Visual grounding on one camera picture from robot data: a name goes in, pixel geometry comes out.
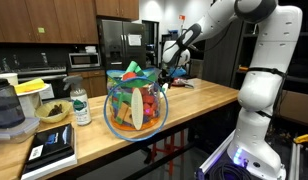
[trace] wooden countertop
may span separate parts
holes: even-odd
[[[171,128],[194,117],[236,101],[238,91],[194,79],[195,89],[172,87],[167,92],[169,114],[162,130]],[[63,121],[55,124],[40,123],[39,131],[71,122],[77,138],[77,158],[79,166],[91,160],[109,154],[129,145],[131,142],[117,138],[107,127],[103,117],[103,107],[106,96],[89,99],[92,123],[87,126],[77,126],[73,112]],[[129,132],[129,137],[144,137],[155,131],[160,123],[153,128]],[[23,163],[29,151],[33,137],[20,144],[0,144],[0,179],[19,179]],[[52,177],[75,166],[53,172],[44,178]]]

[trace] floor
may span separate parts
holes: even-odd
[[[179,133],[176,135],[175,142],[179,142]],[[163,142],[157,143],[158,147],[163,147]],[[163,157],[162,153],[158,153],[156,159]],[[144,160],[146,154],[142,151],[132,153],[122,159],[119,159],[111,164],[108,164],[100,169],[88,173],[79,178],[79,180],[93,180],[93,179],[123,179],[134,172],[146,167]],[[201,166],[201,164],[208,158],[208,154],[197,149],[192,148],[184,153],[184,161],[181,156],[174,159],[173,175],[169,176],[168,164],[165,164],[149,174],[140,178],[141,180],[192,180],[194,179],[194,172]]]

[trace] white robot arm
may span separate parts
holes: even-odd
[[[261,179],[285,179],[279,155],[264,138],[300,33],[299,8],[279,6],[277,0],[218,0],[173,45],[164,48],[163,61],[174,66],[189,45],[215,36],[237,18],[257,24],[259,36],[238,95],[242,109],[227,154],[235,164],[249,162],[247,170]]]

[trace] stainless steel refrigerator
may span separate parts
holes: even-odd
[[[98,27],[102,63],[107,70],[125,70],[131,61],[146,68],[143,24],[100,20]]]

